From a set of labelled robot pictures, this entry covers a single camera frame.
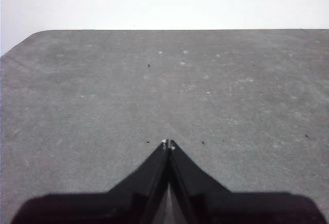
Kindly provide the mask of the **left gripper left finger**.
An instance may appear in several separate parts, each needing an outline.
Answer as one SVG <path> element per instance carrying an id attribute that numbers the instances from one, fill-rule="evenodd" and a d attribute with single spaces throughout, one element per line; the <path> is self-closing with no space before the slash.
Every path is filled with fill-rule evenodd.
<path id="1" fill-rule="evenodd" d="M 13 223 L 152 223 L 168 187 L 168 140 L 103 193 L 48 194 L 26 201 Z"/>

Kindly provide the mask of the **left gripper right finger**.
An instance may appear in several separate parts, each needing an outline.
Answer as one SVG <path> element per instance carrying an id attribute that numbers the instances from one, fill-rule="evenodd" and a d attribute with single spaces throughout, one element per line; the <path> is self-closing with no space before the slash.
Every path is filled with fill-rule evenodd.
<path id="1" fill-rule="evenodd" d="M 326 223 L 308 197 L 289 192 L 232 192 L 169 141 L 175 219 L 185 223 Z"/>

